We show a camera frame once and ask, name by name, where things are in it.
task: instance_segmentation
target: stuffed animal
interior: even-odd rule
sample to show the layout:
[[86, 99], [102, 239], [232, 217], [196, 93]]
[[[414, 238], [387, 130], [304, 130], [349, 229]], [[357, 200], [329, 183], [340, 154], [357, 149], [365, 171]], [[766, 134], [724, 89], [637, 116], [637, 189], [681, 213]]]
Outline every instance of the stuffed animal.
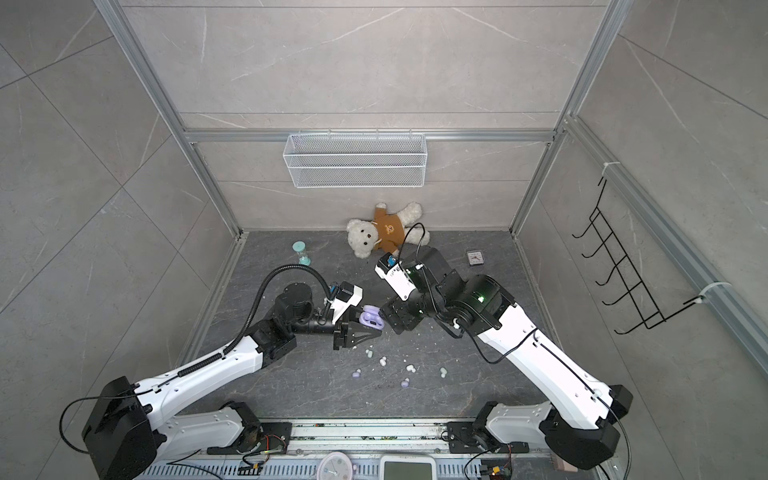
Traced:
[[373, 221], [350, 220], [346, 225], [347, 242], [352, 250], [355, 250], [355, 257], [367, 258], [371, 251], [380, 248], [392, 255], [397, 254], [403, 239], [414, 245], [419, 243], [419, 239], [424, 233], [422, 245], [429, 243], [429, 232], [421, 227], [411, 230], [406, 238], [405, 225], [416, 222], [422, 216], [422, 206], [416, 202], [411, 202], [405, 208], [396, 214], [386, 213], [386, 204], [377, 204], [373, 213]]

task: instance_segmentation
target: black hook rack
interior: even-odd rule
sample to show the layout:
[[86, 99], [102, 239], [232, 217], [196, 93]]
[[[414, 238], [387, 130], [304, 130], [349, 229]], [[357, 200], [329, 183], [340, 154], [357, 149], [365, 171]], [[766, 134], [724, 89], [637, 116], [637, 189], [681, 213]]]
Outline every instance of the black hook rack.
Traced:
[[[641, 325], [645, 326], [646, 329], [650, 330], [650, 329], [652, 329], [652, 328], [654, 328], [656, 326], [659, 326], [661, 323], [666, 322], [667, 320], [669, 320], [673, 316], [677, 315], [678, 313], [683, 312], [683, 311], [691, 308], [692, 306], [696, 305], [697, 302], [695, 300], [703, 299], [703, 297], [701, 295], [696, 295], [694, 298], [692, 298], [690, 300], [686, 300], [685, 302], [683, 302], [683, 307], [681, 309], [679, 309], [677, 312], [672, 313], [671, 315], [664, 315], [661, 312], [661, 309], [659, 308], [658, 304], [656, 304], [656, 300], [654, 299], [654, 296], [650, 293], [650, 290], [648, 289], [647, 285], [645, 284], [645, 280], [643, 280], [643, 277], [638, 273], [637, 268], [635, 268], [635, 266], [634, 266], [634, 262], [632, 262], [632, 259], [630, 258], [629, 254], [627, 254], [627, 251], [624, 249], [624, 245], [621, 243], [621, 240], [619, 240], [618, 235], [616, 235], [616, 232], [614, 232], [614, 229], [613, 229], [613, 227], [611, 227], [611, 224], [608, 222], [608, 219], [605, 217], [605, 215], [603, 215], [602, 210], [600, 210], [600, 200], [602, 200], [603, 192], [605, 192], [605, 177], [602, 177], [600, 179], [600, 181], [598, 182], [598, 186], [599, 187], [602, 186], [602, 188], [600, 190], [600, 196], [598, 197], [597, 203], [594, 205], [594, 209], [592, 210], [592, 213], [589, 214], [589, 225], [587, 225], [587, 229], [584, 230], [584, 232], [582, 232], [581, 235], [572, 235], [572, 236], [573, 236], [573, 238], [582, 238], [584, 235], [587, 234], [587, 232], [590, 229], [593, 229], [594, 232], [598, 235], [598, 238], [600, 238], [600, 240], [601, 240], [600, 246], [594, 252], [592, 252], [591, 254], [584, 255], [582, 253], [581, 256], [584, 257], [584, 258], [592, 258], [602, 248], [605, 248], [605, 251], [608, 253], [608, 256], [611, 258], [611, 262], [614, 264], [613, 268], [611, 268], [611, 271], [608, 274], [608, 278], [605, 279], [605, 281], [603, 283], [600, 283], [597, 280], [595, 280], [595, 283], [597, 285], [599, 285], [599, 286], [605, 286], [605, 285], [608, 284], [608, 282], [611, 281], [611, 277], [614, 275], [614, 272], [619, 272], [619, 278], [621, 278], [621, 282], [624, 284], [624, 288], [627, 289], [627, 291], [622, 296], [618, 297], [615, 301], [613, 301], [611, 303], [603, 302], [603, 305], [606, 305], [606, 306], [615, 305], [616, 303], [618, 303], [620, 300], [622, 300], [624, 297], [626, 297], [628, 295], [632, 299], [632, 304], [634, 305], [634, 309], [637, 311], [637, 314], [642, 319], [637, 325], [633, 326], [632, 328], [630, 328], [626, 332], [619, 332], [618, 330], [614, 330], [614, 332], [616, 332], [616, 334], [618, 334], [618, 335], [626, 335], [626, 334], [628, 334], [629, 332], [632, 332], [633, 330], [635, 330], [636, 328], [638, 328]], [[603, 219], [603, 221], [605, 222], [605, 224], [607, 225], [607, 227], [608, 227], [608, 229], [610, 231], [610, 233], [605, 238], [603, 238], [603, 235], [600, 233], [598, 228], [594, 225], [594, 222], [598, 218], [602, 218]], [[611, 253], [611, 249], [609, 249], [608, 245], [607, 245], [608, 239], [610, 239], [611, 237], [613, 237], [616, 240], [616, 243], [618, 243], [619, 247], [621, 248], [621, 252], [623, 253], [622, 256], [618, 260], [615, 259], [614, 254]], [[621, 270], [619, 269], [619, 265], [622, 262], [624, 262], [624, 261], [626, 261], [627, 263], [629, 263], [632, 266], [632, 270], [634, 270], [635, 275], [637, 275], [637, 278], [640, 279], [640, 281], [635, 283], [633, 286], [629, 286], [627, 284], [627, 280], [624, 278], [624, 274], [622, 274]], [[640, 311], [640, 307], [637, 306], [637, 301], [635, 300], [635, 298], [634, 298], [634, 296], [632, 294], [632, 292], [636, 288], [638, 288], [639, 286], [642, 286], [642, 288], [645, 289], [645, 293], [648, 295], [648, 297], [650, 298], [650, 301], [653, 303], [654, 308], [656, 309], [648, 317], [645, 317], [643, 315], [643, 313]], [[656, 323], [654, 323], [652, 325], [649, 325], [648, 324], [649, 320], [653, 319], [655, 316], [660, 316], [661, 319], [658, 322], [656, 322]]]

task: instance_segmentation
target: teddy bear's ear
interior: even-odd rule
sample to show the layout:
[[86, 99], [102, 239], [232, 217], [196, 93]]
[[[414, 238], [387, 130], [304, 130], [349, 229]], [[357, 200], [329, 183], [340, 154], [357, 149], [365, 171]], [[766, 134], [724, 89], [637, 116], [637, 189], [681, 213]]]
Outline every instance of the teddy bear's ear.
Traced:
[[352, 228], [355, 227], [355, 225], [360, 225], [362, 223], [362, 220], [352, 219], [349, 221], [349, 223], [346, 225], [346, 231], [350, 231]]

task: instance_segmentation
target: brown sweater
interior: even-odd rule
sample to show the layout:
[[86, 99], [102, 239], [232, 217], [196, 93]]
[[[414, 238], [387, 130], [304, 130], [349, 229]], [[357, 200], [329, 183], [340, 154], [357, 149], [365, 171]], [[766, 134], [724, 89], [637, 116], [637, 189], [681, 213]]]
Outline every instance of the brown sweater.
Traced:
[[400, 217], [395, 214], [387, 215], [386, 208], [376, 208], [373, 222], [379, 232], [378, 248], [387, 253], [395, 253], [400, 244], [406, 239], [406, 231], [402, 227]]

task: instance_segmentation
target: white wire basket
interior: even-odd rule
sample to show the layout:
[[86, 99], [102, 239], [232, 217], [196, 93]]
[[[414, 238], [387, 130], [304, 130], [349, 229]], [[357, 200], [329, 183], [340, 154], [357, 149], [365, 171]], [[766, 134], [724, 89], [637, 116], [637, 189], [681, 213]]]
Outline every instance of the white wire basket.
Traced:
[[292, 134], [283, 158], [297, 188], [422, 187], [422, 134]]

